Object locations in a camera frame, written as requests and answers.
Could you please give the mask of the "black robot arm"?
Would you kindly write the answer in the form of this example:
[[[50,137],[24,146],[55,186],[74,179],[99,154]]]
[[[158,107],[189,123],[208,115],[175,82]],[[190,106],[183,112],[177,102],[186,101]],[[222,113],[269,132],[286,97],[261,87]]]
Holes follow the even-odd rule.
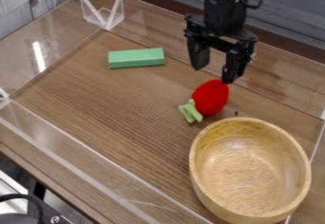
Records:
[[[246,10],[258,9],[264,0],[204,0],[204,14],[188,14],[188,53],[190,64],[201,70],[210,63],[210,51],[226,54],[222,83],[232,84],[244,75],[254,56],[257,35],[245,25]]]

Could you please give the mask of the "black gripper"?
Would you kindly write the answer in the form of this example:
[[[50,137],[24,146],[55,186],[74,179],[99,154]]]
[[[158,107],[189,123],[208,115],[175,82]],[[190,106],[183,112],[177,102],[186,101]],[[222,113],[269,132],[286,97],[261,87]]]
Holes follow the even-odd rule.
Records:
[[[210,62],[210,48],[226,53],[222,83],[232,84],[244,75],[253,60],[257,36],[245,27],[246,10],[258,6],[248,0],[204,0],[204,14],[188,14],[188,52],[190,64],[201,70]]]

